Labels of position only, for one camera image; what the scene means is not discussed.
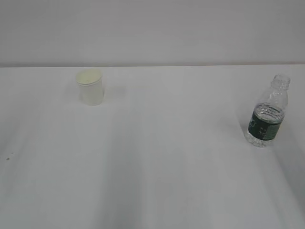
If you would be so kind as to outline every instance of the plastic water bottle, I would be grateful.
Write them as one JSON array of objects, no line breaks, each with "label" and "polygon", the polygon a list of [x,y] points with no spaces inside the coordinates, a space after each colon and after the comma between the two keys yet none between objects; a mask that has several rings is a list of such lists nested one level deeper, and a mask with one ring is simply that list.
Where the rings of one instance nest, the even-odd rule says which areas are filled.
[{"label": "plastic water bottle", "polygon": [[276,75],[254,108],[245,138],[252,145],[265,147],[276,136],[285,117],[290,78]]}]

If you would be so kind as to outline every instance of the wall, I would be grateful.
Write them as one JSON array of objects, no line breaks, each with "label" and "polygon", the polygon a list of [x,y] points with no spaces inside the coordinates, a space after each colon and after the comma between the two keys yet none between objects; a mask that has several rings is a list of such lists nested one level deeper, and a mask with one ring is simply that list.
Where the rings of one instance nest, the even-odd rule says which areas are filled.
[{"label": "wall", "polygon": [[305,62],[304,0],[2,0],[2,66]]}]

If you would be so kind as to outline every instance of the clear plastic bottle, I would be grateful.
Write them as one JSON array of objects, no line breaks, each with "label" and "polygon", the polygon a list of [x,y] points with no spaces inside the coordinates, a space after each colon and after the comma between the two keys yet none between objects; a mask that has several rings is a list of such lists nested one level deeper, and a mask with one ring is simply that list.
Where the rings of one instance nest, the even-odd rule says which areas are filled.
[{"label": "clear plastic bottle", "polygon": [[285,117],[290,78],[276,75],[254,108],[245,138],[252,145],[265,147],[276,136]]}]

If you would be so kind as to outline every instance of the tabletop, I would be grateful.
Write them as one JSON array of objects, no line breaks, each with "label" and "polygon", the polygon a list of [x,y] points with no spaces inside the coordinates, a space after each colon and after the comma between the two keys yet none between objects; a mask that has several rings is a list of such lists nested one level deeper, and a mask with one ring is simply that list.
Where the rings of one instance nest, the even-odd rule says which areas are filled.
[{"label": "tabletop", "polygon": [[[0,68],[5,229],[305,228],[305,65]],[[291,77],[271,146],[243,131],[274,75]]]}]

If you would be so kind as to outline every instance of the water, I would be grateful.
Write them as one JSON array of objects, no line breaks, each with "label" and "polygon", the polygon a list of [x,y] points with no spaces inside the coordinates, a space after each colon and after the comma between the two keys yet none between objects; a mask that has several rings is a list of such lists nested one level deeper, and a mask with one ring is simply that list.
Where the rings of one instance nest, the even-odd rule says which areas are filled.
[{"label": "water", "polygon": [[267,146],[275,138],[284,116],[284,111],[276,106],[256,105],[245,138],[254,146]]}]

